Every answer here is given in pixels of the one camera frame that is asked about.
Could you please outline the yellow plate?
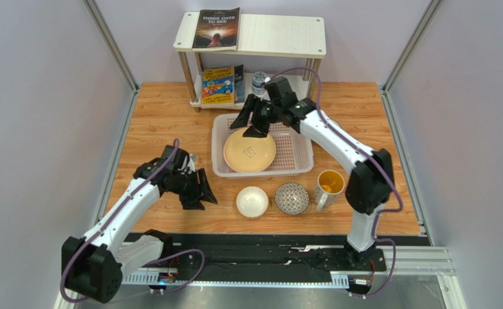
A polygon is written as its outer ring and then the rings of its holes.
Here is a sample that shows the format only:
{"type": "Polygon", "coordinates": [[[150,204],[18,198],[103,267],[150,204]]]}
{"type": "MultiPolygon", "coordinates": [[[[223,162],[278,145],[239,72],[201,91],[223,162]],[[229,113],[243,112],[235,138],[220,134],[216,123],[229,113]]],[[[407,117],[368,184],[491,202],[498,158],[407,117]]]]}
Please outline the yellow plate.
{"type": "Polygon", "coordinates": [[[224,143],[223,158],[228,167],[238,173],[257,173],[266,170],[275,160],[277,147],[274,138],[244,137],[246,128],[233,132],[224,143]]]}

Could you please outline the white striped bowl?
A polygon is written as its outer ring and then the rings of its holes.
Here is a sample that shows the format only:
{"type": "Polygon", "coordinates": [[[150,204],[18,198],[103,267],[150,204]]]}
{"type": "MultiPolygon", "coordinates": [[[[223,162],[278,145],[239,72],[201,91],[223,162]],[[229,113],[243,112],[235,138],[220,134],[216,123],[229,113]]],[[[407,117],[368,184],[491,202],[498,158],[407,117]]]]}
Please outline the white striped bowl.
{"type": "Polygon", "coordinates": [[[240,214],[249,219],[261,217],[270,204],[265,191],[255,186],[242,189],[238,193],[235,202],[240,214]]]}

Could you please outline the white plastic basket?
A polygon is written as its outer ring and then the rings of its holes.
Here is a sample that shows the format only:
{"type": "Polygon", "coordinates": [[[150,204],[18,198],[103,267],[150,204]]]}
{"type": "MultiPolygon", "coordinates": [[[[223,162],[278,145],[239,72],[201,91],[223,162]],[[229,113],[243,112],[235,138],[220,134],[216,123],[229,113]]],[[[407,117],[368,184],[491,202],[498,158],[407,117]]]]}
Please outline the white plastic basket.
{"type": "Polygon", "coordinates": [[[274,162],[264,171],[257,173],[233,173],[223,163],[223,147],[227,138],[239,129],[230,129],[237,114],[219,115],[212,128],[211,159],[214,173],[223,178],[258,178],[294,176],[312,170],[313,149],[309,138],[296,133],[282,124],[270,125],[270,134],[276,143],[274,162]]]}

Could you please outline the grey patterned bowl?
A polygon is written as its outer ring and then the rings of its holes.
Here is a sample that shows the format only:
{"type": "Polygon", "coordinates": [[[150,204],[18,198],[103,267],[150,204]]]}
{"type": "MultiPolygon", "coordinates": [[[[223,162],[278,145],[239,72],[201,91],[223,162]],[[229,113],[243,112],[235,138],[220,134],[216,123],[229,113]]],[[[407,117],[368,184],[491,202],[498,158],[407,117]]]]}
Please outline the grey patterned bowl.
{"type": "Polygon", "coordinates": [[[310,199],[306,188],[298,183],[282,184],[275,193],[275,204],[285,214],[302,214],[309,206],[310,199]]]}

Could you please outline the pink plate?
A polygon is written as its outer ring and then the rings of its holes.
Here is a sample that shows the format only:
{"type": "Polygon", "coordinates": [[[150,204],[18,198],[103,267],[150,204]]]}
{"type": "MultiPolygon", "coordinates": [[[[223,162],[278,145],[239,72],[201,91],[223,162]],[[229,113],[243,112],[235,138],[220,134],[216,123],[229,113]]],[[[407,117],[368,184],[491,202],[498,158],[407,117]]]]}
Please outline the pink plate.
{"type": "Polygon", "coordinates": [[[231,170],[231,172],[233,173],[246,173],[245,170],[242,170],[238,167],[234,167],[229,163],[226,151],[223,151],[223,163],[225,164],[225,166],[227,166],[227,169],[231,170]]]}

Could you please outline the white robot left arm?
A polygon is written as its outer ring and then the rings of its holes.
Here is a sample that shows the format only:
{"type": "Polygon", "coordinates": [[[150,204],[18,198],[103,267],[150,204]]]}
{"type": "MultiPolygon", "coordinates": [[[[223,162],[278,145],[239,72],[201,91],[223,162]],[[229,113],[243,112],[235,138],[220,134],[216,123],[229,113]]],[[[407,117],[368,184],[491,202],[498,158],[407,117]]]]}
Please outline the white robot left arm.
{"type": "Polygon", "coordinates": [[[171,263],[199,249],[174,252],[172,236],[148,230],[130,245],[123,243],[144,215],[166,192],[178,195],[185,210],[204,210],[217,204],[206,172],[180,149],[179,139],[167,145],[160,157],[139,166],[128,187],[111,210],[83,236],[70,236],[62,245],[60,295],[68,303],[94,300],[108,303],[122,280],[141,267],[171,263]]]}

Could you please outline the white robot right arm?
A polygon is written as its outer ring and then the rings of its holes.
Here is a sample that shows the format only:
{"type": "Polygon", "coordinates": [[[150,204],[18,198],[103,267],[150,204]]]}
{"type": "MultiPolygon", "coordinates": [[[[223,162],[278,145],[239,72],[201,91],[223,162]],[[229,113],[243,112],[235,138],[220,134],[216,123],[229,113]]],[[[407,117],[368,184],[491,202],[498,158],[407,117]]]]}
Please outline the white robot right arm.
{"type": "Polygon", "coordinates": [[[245,137],[264,138],[273,124],[283,124],[308,137],[330,154],[347,172],[345,198],[353,209],[345,247],[355,256],[375,248],[379,216],[394,191],[392,157],[375,151],[333,124],[318,103],[299,99],[283,76],[264,83],[269,98],[248,95],[231,129],[246,128],[245,137]]]}

